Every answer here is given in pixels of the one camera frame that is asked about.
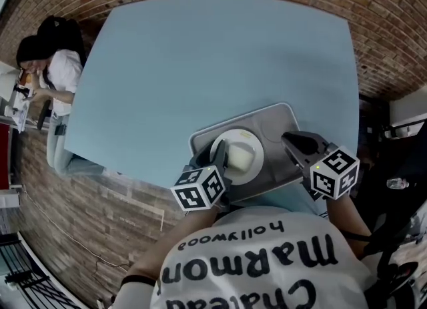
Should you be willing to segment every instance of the bottle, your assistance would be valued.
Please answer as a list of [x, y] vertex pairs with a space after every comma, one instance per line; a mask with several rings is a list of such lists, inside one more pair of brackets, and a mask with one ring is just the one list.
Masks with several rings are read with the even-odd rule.
[[409, 182], [402, 178], [390, 178], [387, 180], [387, 188], [402, 190], [409, 187]]

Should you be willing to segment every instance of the gray tray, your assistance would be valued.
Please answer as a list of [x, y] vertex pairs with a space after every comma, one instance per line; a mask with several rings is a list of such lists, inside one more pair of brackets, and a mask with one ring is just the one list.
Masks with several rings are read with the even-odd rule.
[[264, 164], [258, 176], [251, 182], [231, 186], [231, 203], [301, 180], [300, 169], [291, 162], [281, 143], [284, 132], [299, 130], [294, 113], [286, 103], [277, 103], [193, 133], [189, 138], [191, 153], [194, 155], [223, 132], [239, 128], [252, 132], [261, 141]]

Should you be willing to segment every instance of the light blue table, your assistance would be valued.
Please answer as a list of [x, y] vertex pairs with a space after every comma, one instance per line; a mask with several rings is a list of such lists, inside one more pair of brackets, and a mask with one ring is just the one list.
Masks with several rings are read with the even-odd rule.
[[[278, 0], [124, 5], [93, 46], [65, 148], [170, 187], [191, 157], [193, 132], [281, 101], [302, 130], [356, 151], [358, 82], [345, 20]], [[300, 186], [286, 192], [306, 196]]]

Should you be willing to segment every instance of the white shirt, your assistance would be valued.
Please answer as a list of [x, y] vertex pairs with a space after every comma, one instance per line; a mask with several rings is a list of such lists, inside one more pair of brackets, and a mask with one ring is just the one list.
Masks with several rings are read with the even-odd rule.
[[375, 281], [329, 221], [275, 214], [186, 237], [155, 287], [124, 284], [113, 309], [367, 309], [364, 291]]
[[[54, 84], [57, 91], [75, 93], [83, 71], [80, 56], [75, 51], [59, 50], [53, 56], [47, 71], [49, 80]], [[48, 88], [42, 75], [40, 75], [40, 86]], [[58, 116], [69, 115], [71, 113], [71, 104], [53, 99], [53, 111]]]

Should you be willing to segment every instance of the black and white marker cube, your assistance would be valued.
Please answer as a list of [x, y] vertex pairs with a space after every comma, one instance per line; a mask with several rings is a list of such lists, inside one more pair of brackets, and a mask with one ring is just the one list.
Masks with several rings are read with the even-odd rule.
[[310, 167], [311, 187], [338, 199], [353, 187], [359, 174], [359, 159], [344, 146], [339, 147]]
[[171, 188], [173, 196], [184, 211], [211, 208], [225, 190], [224, 182], [215, 166], [183, 172]]

